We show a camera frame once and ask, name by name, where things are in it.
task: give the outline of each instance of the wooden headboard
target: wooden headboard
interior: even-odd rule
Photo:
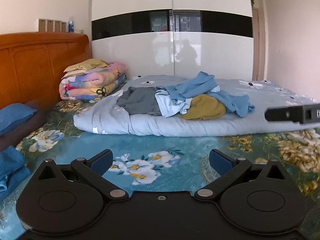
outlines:
[[[36,101],[48,110],[61,99],[66,67],[91,58],[86,35],[13,33],[0,35],[0,109]]]

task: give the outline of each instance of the black device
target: black device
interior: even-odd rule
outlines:
[[[267,121],[292,121],[300,124],[320,122],[320,104],[268,108],[264,114]]]
[[[218,179],[190,192],[139,192],[131,197],[102,175],[105,150],[69,165],[46,159],[17,201],[27,231],[19,240],[236,239],[306,240],[298,228],[307,204],[281,163],[252,164],[212,150]]]

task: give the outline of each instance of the white wardrobe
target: white wardrobe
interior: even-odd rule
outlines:
[[[250,0],[92,0],[93,57],[144,75],[252,79]]]

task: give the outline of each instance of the triangular cutout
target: triangular cutout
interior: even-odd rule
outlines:
[[[39,179],[52,179],[55,178],[56,175],[54,174],[53,170],[50,166],[46,166],[44,170],[42,171],[41,175],[39,176]]]
[[[267,175],[268,178],[273,179],[284,179],[284,176],[282,175],[281,171],[279,170],[278,166],[273,165]]]

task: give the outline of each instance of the gray comforter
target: gray comforter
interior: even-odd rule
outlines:
[[[163,135],[180,137],[229,136],[253,133],[303,130],[319,127],[317,124],[300,125],[292,122],[267,122],[264,112],[268,107],[312,104],[313,100],[269,82],[246,82],[243,80],[217,79],[222,90],[231,95],[247,94],[255,110],[246,117],[227,113],[223,117],[207,121],[187,121],[180,114],[165,118],[149,114],[129,115],[116,104],[123,91],[131,87],[169,86],[185,82],[187,79],[177,76],[135,77],[128,81],[122,90],[103,98],[85,112],[74,116],[77,128],[99,134],[136,134]]]

